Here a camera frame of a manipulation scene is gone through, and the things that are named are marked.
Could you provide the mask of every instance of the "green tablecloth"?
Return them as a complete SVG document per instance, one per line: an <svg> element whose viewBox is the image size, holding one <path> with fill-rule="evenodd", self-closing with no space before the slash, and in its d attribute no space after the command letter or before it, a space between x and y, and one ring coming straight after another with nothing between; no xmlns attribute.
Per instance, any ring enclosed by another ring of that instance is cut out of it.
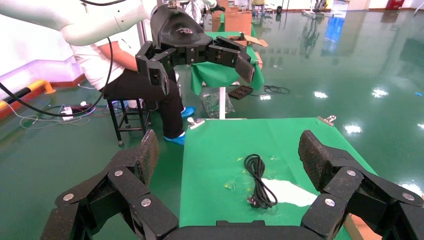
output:
<svg viewBox="0 0 424 240"><path fill-rule="evenodd" d="M206 32L212 38L218 36L227 38L228 36L240 35L239 32ZM264 76L257 64L258 58L252 46L247 46L247 54L251 56L250 62L254 66L254 77L251 86L258 90L264 84ZM199 95L202 90L202 82L205 82L209 87L219 88L228 87L239 79L234 68L222 66L211 62L196 63L191 65L191 90Z"/></svg>
<svg viewBox="0 0 424 240"><path fill-rule="evenodd" d="M248 205L246 197L252 194L254 182L243 160L247 155L259 154L266 164L265 178L290 181L319 195L298 155L304 130L311 130L325 145L347 150L374 173L335 127L317 118L208 120L186 133L180 226L213 226L217 220L299 225L309 206L279 203L264 210ZM224 187L228 183L235 183L235 191ZM343 228L336 239L350 237Z"/></svg>

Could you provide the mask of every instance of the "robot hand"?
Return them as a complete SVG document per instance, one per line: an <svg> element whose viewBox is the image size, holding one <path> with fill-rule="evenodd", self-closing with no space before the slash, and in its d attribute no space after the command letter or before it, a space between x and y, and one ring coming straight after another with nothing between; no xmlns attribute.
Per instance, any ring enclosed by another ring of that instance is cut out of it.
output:
<svg viewBox="0 0 424 240"><path fill-rule="evenodd" d="M223 6L220 6L218 3L216 4L216 6L215 7L211 7L210 8L210 11L213 13L213 12L215 12L215 11L223 11L223 12L225 12L225 7L223 7Z"/></svg>

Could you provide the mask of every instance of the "white pole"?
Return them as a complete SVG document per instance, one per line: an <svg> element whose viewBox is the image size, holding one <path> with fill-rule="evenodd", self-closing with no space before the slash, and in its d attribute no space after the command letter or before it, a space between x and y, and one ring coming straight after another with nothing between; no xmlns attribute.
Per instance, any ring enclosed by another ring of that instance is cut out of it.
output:
<svg viewBox="0 0 424 240"><path fill-rule="evenodd" d="M225 103L227 100L227 93L225 87L219 88L219 119L225 119Z"/></svg>

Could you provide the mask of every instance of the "man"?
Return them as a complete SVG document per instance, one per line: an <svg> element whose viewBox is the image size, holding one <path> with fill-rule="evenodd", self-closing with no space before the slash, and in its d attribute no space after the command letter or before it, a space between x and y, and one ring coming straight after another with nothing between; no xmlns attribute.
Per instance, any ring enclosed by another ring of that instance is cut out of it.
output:
<svg viewBox="0 0 424 240"><path fill-rule="evenodd" d="M105 96L159 102L165 140L184 145L186 136L182 118L192 115L195 108L183 106L174 70L168 72L169 93L165 95L162 88L152 87L147 77L137 73L137 63L134 57L137 50L131 49L120 37L120 34L109 38L112 43L113 65L109 83L104 90ZM105 87L111 64L108 39L87 46L71 45L71 48L87 80L101 92Z"/></svg>
<svg viewBox="0 0 424 240"><path fill-rule="evenodd" d="M265 16L265 0L252 0L252 15L256 17L256 6L260 7L260 12L262 13L262 17Z"/></svg>

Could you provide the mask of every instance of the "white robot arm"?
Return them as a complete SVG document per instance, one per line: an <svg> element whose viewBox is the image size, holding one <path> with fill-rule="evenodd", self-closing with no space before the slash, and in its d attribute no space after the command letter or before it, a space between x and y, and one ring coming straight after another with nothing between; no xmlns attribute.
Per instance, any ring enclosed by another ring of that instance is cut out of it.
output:
<svg viewBox="0 0 424 240"><path fill-rule="evenodd" d="M216 0L203 0L214 8ZM149 19L155 0L125 0L88 13L79 0L0 0L0 14L62 33L71 45L86 46Z"/></svg>

